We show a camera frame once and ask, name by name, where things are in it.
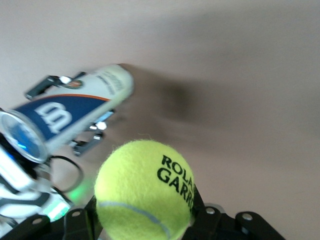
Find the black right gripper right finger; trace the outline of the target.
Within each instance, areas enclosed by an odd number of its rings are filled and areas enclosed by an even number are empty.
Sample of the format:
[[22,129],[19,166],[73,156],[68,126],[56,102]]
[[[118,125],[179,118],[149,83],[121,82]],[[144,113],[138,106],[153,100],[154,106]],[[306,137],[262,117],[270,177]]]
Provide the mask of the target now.
[[194,221],[184,233],[186,240],[284,240],[263,217],[242,211],[234,218],[219,205],[204,204],[195,189],[192,209]]

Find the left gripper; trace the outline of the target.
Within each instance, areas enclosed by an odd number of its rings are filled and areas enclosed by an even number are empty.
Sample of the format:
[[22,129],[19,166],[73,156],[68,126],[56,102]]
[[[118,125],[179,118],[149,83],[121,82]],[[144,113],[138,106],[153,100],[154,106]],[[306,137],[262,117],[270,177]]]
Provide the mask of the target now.
[[4,147],[0,148],[0,176],[12,193],[31,190],[49,192],[52,187],[48,164],[33,165],[29,160],[15,158]]

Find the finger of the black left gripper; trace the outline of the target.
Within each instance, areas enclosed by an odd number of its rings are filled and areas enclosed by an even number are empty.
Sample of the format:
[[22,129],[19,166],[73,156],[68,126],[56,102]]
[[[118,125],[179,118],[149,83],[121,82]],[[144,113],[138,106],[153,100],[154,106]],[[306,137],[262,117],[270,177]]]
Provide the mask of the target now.
[[76,140],[71,141],[72,152],[75,156],[81,156],[96,145],[102,142],[104,138],[104,130],[107,129],[107,120],[115,113],[114,109],[109,110],[93,122],[84,132],[92,132],[92,136],[88,141]]
[[40,82],[38,82],[36,85],[34,85],[30,89],[28,89],[24,93],[24,96],[28,100],[31,100],[34,97],[45,93],[46,90],[49,89],[52,86],[54,86],[54,87],[64,87],[67,84],[69,84],[71,81],[73,81],[75,79],[78,79],[80,77],[83,77],[86,74],[87,74],[86,72],[81,71],[74,77],[48,75],[44,79],[42,79]]

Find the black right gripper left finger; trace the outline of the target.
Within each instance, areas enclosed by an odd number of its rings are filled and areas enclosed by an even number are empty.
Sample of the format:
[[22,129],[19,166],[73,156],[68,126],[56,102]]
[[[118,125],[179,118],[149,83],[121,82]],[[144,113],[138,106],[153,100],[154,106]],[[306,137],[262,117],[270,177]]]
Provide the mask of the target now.
[[103,230],[93,196],[84,208],[68,211],[54,222],[35,214],[1,237],[2,240],[97,240]]

